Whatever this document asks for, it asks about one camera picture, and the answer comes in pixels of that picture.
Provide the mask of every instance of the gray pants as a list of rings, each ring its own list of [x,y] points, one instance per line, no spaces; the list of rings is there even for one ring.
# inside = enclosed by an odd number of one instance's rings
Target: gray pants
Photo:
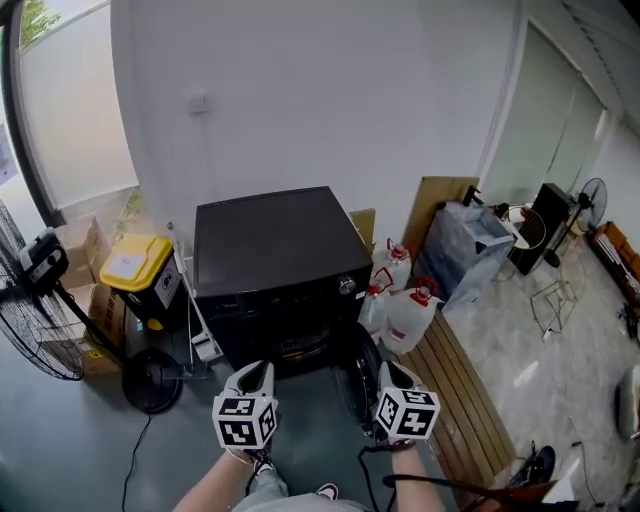
[[[273,471],[263,471],[256,477],[255,490],[236,505],[233,512],[331,510],[336,512],[361,512],[364,507],[351,501],[330,501],[317,494],[303,494],[289,498],[289,489],[282,478]]]

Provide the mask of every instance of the plastic jug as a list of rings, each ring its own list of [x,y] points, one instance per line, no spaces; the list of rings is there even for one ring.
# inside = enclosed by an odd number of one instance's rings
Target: plastic jug
[[[394,354],[406,354],[415,348],[424,336],[442,302],[432,295],[438,285],[423,277],[417,288],[410,288],[390,297],[387,302],[387,321],[381,338],[384,346]]]
[[[373,255],[373,274],[376,275],[381,268],[386,268],[393,278],[389,294],[397,295],[402,292],[411,274],[409,251],[401,244],[395,245],[391,238],[387,238],[387,248]]]
[[[380,273],[386,274],[388,279],[387,284],[384,284],[382,280],[378,278]],[[389,297],[387,289],[392,284],[393,278],[391,274],[389,274],[389,271],[385,267],[378,270],[375,276],[369,281],[367,294],[365,295],[360,316],[358,317],[358,322],[367,330],[376,345],[380,338],[380,332],[387,321],[386,300]]]

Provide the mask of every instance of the wall switch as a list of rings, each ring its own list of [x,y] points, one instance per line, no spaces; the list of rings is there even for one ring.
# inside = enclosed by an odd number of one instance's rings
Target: wall switch
[[[209,98],[205,92],[194,92],[187,98],[187,112],[195,116],[209,112]]]

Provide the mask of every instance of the fan base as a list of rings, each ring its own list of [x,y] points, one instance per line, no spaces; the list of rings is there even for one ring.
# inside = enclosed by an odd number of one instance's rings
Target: fan base
[[[125,364],[122,391],[127,401],[145,414],[159,414],[180,398],[180,366],[169,354],[149,348]]]
[[[546,251],[544,255],[544,261],[546,261],[553,268],[558,268],[560,266],[560,258],[555,251]]]

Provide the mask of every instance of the black bin with yellow lid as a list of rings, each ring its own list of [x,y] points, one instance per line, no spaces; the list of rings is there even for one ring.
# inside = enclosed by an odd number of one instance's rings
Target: black bin with yellow lid
[[[148,328],[176,331],[186,322],[187,293],[167,238],[124,234],[100,270]]]

